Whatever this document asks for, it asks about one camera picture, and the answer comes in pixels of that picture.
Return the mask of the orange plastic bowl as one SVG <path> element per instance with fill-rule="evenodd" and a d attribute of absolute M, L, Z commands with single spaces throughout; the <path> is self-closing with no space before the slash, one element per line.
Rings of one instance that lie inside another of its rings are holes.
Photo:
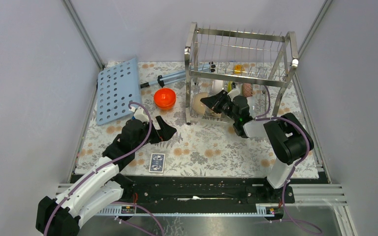
<path fill-rule="evenodd" d="M 170 110 L 176 103 L 176 93 L 170 88 L 161 88 L 154 94 L 154 103 L 161 110 Z"/>

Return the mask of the stainless steel dish rack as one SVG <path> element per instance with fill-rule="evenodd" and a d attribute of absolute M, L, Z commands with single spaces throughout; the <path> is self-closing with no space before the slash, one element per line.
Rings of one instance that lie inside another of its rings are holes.
<path fill-rule="evenodd" d="M 248 83 L 279 88 L 272 115 L 277 115 L 283 95 L 298 68 L 296 33 L 285 35 L 246 30 L 202 28 L 192 22 L 184 48 L 186 123 L 193 121 L 189 100 L 198 79 L 223 84 Z"/>

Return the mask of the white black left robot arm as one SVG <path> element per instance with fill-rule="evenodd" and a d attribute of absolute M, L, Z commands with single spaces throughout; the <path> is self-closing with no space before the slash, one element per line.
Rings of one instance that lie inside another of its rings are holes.
<path fill-rule="evenodd" d="M 133 182 L 120 172 L 146 144 L 169 141 L 177 132 L 161 116 L 159 129 L 149 120 L 130 119 L 105 149 L 94 167 L 67 190 L 38 204 L 35 228 L 45 236 L 76 236 L 84 224 L 117 200 L 127 202 Z"/>

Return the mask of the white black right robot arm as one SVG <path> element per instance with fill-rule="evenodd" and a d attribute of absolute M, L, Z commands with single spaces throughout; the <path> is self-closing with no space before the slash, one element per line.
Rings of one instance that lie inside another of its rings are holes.
<path fill-rule="evenodd" d="M 233 120 L 235 133 L 242 138 L 267 135 L 276 161 L 262 195 L 266 201 L 276 202 L 282 196 L 282 187 L 288 184 L 296 166 L 304 161 L 314 148 L 314 141 L 293 113 L 281 117 L 253 117 L 247 97 L 230 96 L 227 91 L 204 97 L 200 102 L 216 114 L 225 114 Z"/>

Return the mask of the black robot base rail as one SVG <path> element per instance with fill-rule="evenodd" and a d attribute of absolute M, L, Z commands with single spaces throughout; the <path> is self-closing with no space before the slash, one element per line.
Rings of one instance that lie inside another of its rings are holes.
<path fill-rule="evenodd" d="M 264 178 L 116 176 L 125 189 L 121 202 L 151 213 L 255 213 L 256 204 L 295 203 L 290 186 L 272 190 Z"/>

